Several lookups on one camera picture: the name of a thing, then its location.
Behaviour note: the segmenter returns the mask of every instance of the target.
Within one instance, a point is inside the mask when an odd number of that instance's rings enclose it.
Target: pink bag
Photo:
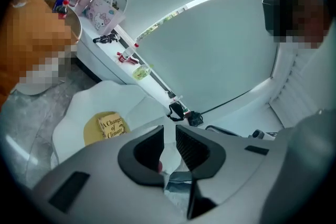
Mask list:
[[[125,19],[124,12],[125,10],[116,10],[105,0],[91,0],[85,10],[85,15],[100,35],[108,35]]]

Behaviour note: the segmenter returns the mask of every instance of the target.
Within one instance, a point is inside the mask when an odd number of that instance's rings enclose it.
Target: yellow book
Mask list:
[[[105,139],[125,133],[125,127],[118,113],[107,115],[98,119],[98,124]]]

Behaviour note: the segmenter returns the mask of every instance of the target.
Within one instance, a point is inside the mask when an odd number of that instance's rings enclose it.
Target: cartoon print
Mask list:
[[[95,16],[95,28],[99,30],[100,27],[104,27],[111,22],[109,18],[106,18],[106,13],[100,14],[97,13]]]
[[[95,9],[93,9],[93,7],[88,7],[84,10],[84,14],[90,19],[91,22],[93,21],[93,15],[95,14],[94,11]]]

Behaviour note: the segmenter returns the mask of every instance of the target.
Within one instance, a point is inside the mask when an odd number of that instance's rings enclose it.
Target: blurred person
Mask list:
[[[10,3],[0,24],[0,110],[27,71],[77,41],[70,26],[44,0],[27,0],[19,8]]]
[[[305,48],[319,48],[328,34],[332,16],[324,0],[278,0],[280,42],[293,37]]]

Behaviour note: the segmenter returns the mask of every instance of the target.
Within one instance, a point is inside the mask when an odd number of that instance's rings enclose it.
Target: book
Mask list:
[[[105,139],[109,139],[125,133],[125,127],[122,118],[118,113],[98,118],[98,124]]]

